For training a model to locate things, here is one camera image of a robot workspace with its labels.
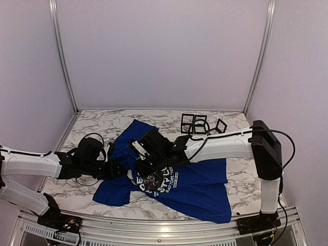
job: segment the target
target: marble tabletop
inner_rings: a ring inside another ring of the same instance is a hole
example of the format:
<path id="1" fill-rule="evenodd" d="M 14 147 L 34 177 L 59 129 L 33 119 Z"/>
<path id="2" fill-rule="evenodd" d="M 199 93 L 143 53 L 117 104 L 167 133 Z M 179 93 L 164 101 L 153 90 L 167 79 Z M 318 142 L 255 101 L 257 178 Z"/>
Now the marble tabletop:
<path id="1" fill-rule="evenodd" d="M 181 110 L 84 110 L 79 116 L 62 151 L 77 146 L 83 136 L 91 132 L 101 134 L 105 142 L 114 141 L 134 120 L 140 120 L 158 127 L 160 133 L 174 140 L 180 133 L 182 113 L 205 114 L 214 127 L 218 118 L 227 125 L 227 132 L 249 127 L 244 114 L 236 112 L 181 111 Z M 227 159 L 226 189 L 232 215 L 255 213 L 260 210 L 261 190 L 255 163 L 252 159 Z M 79 182 L 92 184 L 95 179 L 83 176 Z M 121 207 L 110 207 L 92 201 L 101 182 L 84 187 L 75 179 L 57 180 L 48 178 L 43 191 L 52 195 L 62 210 L 116 218 L 187 220 L 193 219 L 185 214 L 166 207 L 144 193 L 131 192 L 130 203 Z"/>

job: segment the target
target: gray wall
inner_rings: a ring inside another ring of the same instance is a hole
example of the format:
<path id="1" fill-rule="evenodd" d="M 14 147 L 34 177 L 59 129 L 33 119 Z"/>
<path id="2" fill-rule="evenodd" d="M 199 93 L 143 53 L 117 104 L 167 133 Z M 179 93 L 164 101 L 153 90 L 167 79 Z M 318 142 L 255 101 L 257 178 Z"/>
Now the gray wall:
<path id="1" fill-rule="evenodd" d="M 79 108 L 242 111 L 268 1 L 57 2 Z"/>
<path id="2" fill-rule="evenodd" d="M 328 2 L 278 0 L 271 43 L 248 115 L 294 138 L 284 194 L 296 204 L 310 245 L 328 234 Z M 284 160 L 291 146 L 284 141 Z"/>
<path id="3" fill-rule="evenodd" d="M 73 116 L 52 32 L 49 1 L 0 2 L 0 141 L 26 151 L 53 149 Z M 38 177 L 16 177 L 35 188 Z M 0 244 L 18 208 L 0 200 Z"/>

